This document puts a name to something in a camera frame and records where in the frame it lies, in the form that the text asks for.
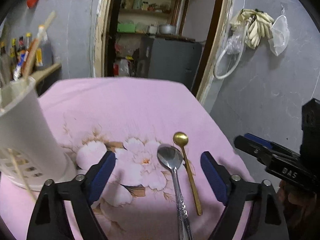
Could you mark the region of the right human hand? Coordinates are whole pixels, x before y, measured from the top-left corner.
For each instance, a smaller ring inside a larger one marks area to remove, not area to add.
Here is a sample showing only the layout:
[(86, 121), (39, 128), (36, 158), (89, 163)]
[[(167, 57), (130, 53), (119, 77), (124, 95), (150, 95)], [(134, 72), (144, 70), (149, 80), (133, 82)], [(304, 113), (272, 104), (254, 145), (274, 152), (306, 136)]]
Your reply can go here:
[(284, 207), (289, 228), (295, 229), (301, 225), (309, 226), (312, 222), (319, 222), (319, 198), (316, 193), (281, 180), (277, 196)]

